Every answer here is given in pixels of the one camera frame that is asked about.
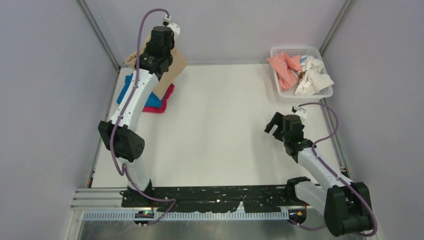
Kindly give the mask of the aluminium frame rail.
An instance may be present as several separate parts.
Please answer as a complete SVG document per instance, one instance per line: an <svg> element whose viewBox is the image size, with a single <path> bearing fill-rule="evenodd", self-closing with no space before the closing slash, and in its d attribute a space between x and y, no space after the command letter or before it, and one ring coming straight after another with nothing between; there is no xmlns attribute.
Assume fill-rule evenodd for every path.
<svg viewBox="0 0 424 240"><path fill-rule="evenodd" d="M248 213L244 206L235 212L159 212L148 207L122 207L120 191L126 188L82 188L78 189L71 203L72 210L83 211L83 220L91 221L135 221L146 224L159 219L165 221L231 221L231 220L293 220L306 219L310 206L282 206L279 212Z"/></svg>

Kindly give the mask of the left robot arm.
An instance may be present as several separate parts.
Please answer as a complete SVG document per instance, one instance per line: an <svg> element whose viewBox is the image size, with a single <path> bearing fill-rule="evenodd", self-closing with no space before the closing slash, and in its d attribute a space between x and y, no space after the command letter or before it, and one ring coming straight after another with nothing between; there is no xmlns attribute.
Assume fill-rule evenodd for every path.
<svg viewBox="0 0 424 240"><path fill-rule="evenodd" d="M147 176L142 153L145 140L136 133L139 118L154 88L173 63L175 31L170 26L155 26L143 49L135 54L135 69L120 105L108 121L98 124L98 131L118 174L127 178L126 200L148 207L155 198L148 190L152 186Z"/></svg>

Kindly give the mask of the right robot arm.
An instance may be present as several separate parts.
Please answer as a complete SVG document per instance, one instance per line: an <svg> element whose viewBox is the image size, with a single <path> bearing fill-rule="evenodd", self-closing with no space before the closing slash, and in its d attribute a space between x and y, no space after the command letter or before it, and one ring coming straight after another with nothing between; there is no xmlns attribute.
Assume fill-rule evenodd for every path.
<svg viewBox="0 0 424 240"><path fill-rule="evenodd" d="M306 169L317 181L293 178L287 181L285 198L291 205L301 202L313 207L324 218L325 227L339 237L346 234L373 233L377 228L369 188L354 182L321 156L315 143L304 137L300 116L276 112L265 127L266 133L283 142L288 156Z"/></svg>

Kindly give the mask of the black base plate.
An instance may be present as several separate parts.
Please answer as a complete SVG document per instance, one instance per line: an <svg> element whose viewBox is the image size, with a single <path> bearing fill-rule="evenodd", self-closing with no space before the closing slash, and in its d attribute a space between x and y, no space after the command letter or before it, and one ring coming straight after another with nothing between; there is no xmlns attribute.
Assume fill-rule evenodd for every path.
<svg viewBox="0 0 424 240"><path fill-rule="evenodd" d="M306 206L286 185L151 187L148 199L131 188L120 191L124 208L151 208L159 212L233 213L243 206L247 213L276 213L281 207Z"/></svg>

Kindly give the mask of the folded magenta t shirt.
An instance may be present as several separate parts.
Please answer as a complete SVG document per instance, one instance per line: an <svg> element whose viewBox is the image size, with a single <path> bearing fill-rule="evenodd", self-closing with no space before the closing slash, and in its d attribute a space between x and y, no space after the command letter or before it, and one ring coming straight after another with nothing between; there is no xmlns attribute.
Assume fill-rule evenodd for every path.
<svg viewBox="0 0 424 240"><path fill-rule="evenodd" d="M175 85L171 84L166 90L163 98L158 98L153 92L147 98L146 104L143 108L144 113L162 114L166 111L167 102L169 97L174 92Z"/></svg>

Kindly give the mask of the folded blue t shirt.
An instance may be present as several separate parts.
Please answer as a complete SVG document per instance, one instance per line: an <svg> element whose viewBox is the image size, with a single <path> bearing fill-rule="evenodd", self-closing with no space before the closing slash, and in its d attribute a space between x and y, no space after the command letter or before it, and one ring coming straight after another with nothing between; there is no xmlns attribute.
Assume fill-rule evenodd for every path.
<svg viewBox="0 0 424 240"><path fill-rule="evenodd" d="M124 79L124 86L122 90L120 91L118 98L116 100L117 104L120 105L126 92L129 89L129 86L131 84L133 78L133 74L127 75ZM149 95L145 107L151 107L151 108L160 108L162 106L162 99L159 99L153 92Z"/></svg>

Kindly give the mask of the white t shirt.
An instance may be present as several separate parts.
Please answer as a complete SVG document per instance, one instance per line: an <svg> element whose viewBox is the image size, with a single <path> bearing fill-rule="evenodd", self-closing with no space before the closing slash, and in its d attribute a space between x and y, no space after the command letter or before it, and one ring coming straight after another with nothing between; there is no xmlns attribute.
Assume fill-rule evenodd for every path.
<svg viewBox="0 0 424 240"><path fill-rule="evenodd" d="M294 92L296 96L316 95L321 90L334 85L331 77L323 73L324 62L311 55L302 55L300 57L302 71L299 72L298 86Z"/></svg>

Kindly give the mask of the white plastic basket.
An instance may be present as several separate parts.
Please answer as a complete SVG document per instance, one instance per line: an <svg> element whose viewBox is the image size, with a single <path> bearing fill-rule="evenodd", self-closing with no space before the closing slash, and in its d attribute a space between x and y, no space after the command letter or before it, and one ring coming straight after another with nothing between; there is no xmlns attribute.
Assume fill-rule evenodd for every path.
<svg viewBox="0 0 424 240"><path fill-rule="evenodd" d="M284 45L272 47L269 52L267 62L280 98L308 102L333 95L334 81L316 47Z"/></svg>

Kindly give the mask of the pink t shirt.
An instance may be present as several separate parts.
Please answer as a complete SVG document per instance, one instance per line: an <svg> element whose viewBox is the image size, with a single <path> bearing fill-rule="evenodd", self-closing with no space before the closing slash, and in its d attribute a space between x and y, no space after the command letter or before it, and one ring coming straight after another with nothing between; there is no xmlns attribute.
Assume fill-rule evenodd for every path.
<svg viewBox="0 0 424 240"><path fill-rule="evenodd" d="M298 73L302 71L300 59L300 55L290 57L286 52L267 58L267 62L277 74L281 91L292 89L299 82Z"/></svg>

